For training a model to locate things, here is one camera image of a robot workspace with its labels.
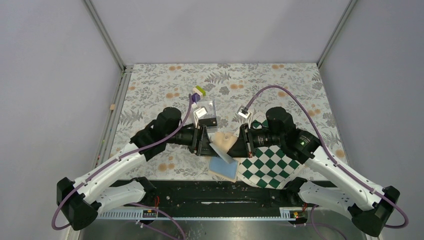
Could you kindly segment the clear plastic card box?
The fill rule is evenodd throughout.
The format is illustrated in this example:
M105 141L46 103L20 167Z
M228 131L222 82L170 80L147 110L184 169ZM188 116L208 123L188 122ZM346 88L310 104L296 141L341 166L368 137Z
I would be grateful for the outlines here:
M213 95L200 99L193 110L194 123L196 127L206 127L212 132L218 130L218 118L216 103Z

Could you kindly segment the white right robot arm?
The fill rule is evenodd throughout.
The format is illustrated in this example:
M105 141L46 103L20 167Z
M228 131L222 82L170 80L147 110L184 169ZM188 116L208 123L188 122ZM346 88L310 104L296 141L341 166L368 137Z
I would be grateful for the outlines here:
M322 188L297 177L286 186L287 201L318 205L345 216L363 233L378 237L397 203L400 192L393 186L376 184L338 160L312 133L296 127L282 107L267 110L267 126L240 127L239 137L227 152L233 158L253 157L260 147L279 147L290 159L319 172L339 191Z

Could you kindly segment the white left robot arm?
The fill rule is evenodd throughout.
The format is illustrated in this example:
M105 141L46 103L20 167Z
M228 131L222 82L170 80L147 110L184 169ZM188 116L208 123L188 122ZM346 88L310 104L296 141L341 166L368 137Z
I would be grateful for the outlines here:
M104 190L126 171L163 152L167 144L187 146L189 150L200 153L203 142L208 139L207 129L186 125L187 119L177 108L166 107L156 119L131 137L116 155L74 180L67 177L59 180L52 228L58 231L71 227L78 231L89 226L110 202L99 199Z

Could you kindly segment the green white chessboard mat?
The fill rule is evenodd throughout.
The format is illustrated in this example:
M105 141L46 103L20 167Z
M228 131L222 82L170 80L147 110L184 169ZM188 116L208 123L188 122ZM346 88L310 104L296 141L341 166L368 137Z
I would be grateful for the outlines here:
M281 190L303 168L279 146L258 147L255 156L240 161L237 179L251 187Z

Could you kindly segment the green white purple blocks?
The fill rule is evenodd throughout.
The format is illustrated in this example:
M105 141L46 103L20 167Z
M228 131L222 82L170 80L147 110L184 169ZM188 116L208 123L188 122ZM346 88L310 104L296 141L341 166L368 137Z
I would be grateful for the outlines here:
M197 103L198 101L200 101L202 98L206 96L206 91L199 85L196 85L192 89L192 92L193 94L191 95L191 100L193 103Z

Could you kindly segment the floral table mat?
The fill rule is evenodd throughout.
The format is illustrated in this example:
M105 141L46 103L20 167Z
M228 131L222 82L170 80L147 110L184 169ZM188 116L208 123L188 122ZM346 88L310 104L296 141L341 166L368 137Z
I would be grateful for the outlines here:
M315 63L135 64L109 157L164 108L185 114L195 86L214 96L217 132L238 134L245 119L237 112L253 100L249 110L254 116L283 107L298 128L311 133L318 129L329 150L347 161Z

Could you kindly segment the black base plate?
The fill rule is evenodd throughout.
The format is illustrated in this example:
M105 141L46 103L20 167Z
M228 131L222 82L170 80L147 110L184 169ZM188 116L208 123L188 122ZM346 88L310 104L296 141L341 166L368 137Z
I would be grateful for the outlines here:
M151 180L154 189L138 202L156 207L158 217L183 220L277 220L288 211L308 211L315 204L303 201L292 188L271 189L242 181Z

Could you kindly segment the aluminium frame rail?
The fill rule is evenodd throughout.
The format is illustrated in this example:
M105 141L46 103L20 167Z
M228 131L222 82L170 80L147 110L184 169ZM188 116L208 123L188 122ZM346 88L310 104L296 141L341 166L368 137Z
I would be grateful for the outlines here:
M109 105L109 112L104 126L100 143L93 160L92 169L95 169L110 157L114 138L116 135L120 115L128 91L134 65L126 65L121 73L120 80L116 87L112 102Z

